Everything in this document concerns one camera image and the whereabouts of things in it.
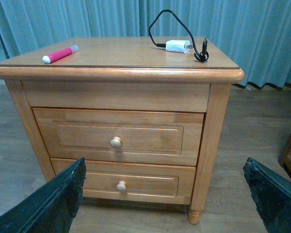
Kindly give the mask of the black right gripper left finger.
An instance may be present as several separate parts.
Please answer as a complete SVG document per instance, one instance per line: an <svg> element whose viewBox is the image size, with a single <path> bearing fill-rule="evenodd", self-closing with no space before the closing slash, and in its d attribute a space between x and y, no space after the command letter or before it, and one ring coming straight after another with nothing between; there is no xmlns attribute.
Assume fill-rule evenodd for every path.
<svg viewBox="0 0 291 233"><path fill-rule="evenodd" d="M0 233L67 233L83 196L85 159L74 161L0 216Z"/></svg>

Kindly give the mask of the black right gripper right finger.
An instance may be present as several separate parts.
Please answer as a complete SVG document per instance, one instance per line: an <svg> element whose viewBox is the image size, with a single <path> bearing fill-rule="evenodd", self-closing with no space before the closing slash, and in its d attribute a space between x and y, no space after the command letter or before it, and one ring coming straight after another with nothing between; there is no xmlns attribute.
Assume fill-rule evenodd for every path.
<svg viewBox="0 0 291 233"><path fill-rule="evenodd" d="M251 157L243 172L267 232L291 233L291 181Z"/></svg>

